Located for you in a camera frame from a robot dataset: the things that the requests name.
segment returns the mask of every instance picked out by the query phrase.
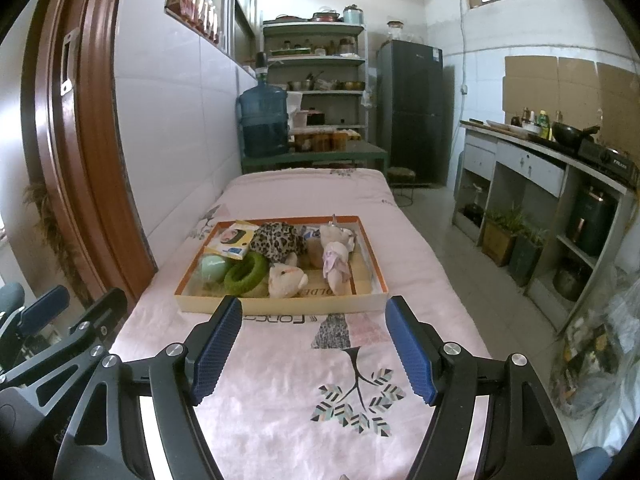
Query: potted plant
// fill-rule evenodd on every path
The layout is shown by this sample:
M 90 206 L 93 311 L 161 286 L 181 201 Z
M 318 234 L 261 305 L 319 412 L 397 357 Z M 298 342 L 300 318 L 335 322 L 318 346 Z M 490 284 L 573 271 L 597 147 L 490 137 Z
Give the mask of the potted plant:
M 503 267 L 509 263 L 516 236 L 524 226 L 522 209 L 512 207 L 506 212 L 489 210 L 485 216 L 482 252 L 498 267 Z
M 547 234 L 546 230 L 526 226 L 518 233 L 509 262 L 509 274 L 518 286 L 529 283 Z

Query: green plush ring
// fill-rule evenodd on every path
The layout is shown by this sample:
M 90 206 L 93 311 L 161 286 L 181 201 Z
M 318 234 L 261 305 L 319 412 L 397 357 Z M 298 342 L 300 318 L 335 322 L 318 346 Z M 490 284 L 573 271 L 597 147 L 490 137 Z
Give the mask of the green plush ring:
M 269 272 L 267 258 L 255 251 L 249 251 L 241 262 L 236 263 L 225 276 L 225 292 L 240 296 L 249 292 L 262 281 Z

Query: drawer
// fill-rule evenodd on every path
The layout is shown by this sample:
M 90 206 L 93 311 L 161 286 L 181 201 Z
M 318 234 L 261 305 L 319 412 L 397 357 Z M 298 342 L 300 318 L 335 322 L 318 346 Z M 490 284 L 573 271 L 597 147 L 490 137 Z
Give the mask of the drawer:
M 474 132 L 473 130 L 466 132 L 465 143 L 471 144 L 477 148 L 482 148 L 488 152 L 495 153 L 497 151 L 498 139 L 485 134 Z
M 560 196 L 564 169 L 508 142 L 498 143 L 500 164 L 528 178 L 553 196 Z
M 494 177 L 495 155 L 471 144 L 465 145 L 465 170 L 491 180 Z

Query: tiled floor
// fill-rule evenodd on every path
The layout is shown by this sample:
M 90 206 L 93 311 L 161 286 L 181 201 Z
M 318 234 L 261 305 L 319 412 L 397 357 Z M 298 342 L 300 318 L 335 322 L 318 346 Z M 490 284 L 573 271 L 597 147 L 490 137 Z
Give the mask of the tiled floor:
M 400 205 L 406 203 L 402 200 L 398 200 Z M 453 208 L 452 190 L 443 187 L 416 189 L 414 204 L 402 211 L 436 253 L 492 357 L 505 359 L 514 352 L 526 355 L 546 387 L 560 350 L 553 327 L 523 296 L 506 267 L 497 267 L 451 224 Z M 561 413 L 558 417 L 575 453 L 593 417 L 570 420 Z

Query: cardboard tray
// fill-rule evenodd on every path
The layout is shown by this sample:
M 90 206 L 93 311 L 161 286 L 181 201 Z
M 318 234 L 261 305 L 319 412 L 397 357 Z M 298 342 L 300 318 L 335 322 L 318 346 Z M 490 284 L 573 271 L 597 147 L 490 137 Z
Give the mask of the cardboard tray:
M 319 226 L 326 224 L 331 216 L 301 218 L 271 218 L 248 220 L 262 225 L 265 222 L 287 222 L 300 226 Z M 297 316 L 302 314 L 321 316 L 350 312 L 372 312 L 385 309 L 388 288 L 382 276 L 369 238 L 360 218 L 357 216 L 338 216 L 338 223 L 354 231 L 356 244 L 350 255 L 351 293 L 346 296 L 334 296 L 329 285 L 322 277 L 321 269 L 304 269 L 309 277 L 308 285 L 295 298 L 274 300 L 271 298 L 241 298 L 242 311 L 248 316 Z M 228 228 L 234 221 L 219 222 L 210 232 L 202 247 L 194 257 L 187 272 L 175 291 L 175 299 L 183 312 L 213 314 L 222 300 L 220 294 L 204 295 L 202 282 L 197 269 L 205 247 L 221 230 Z

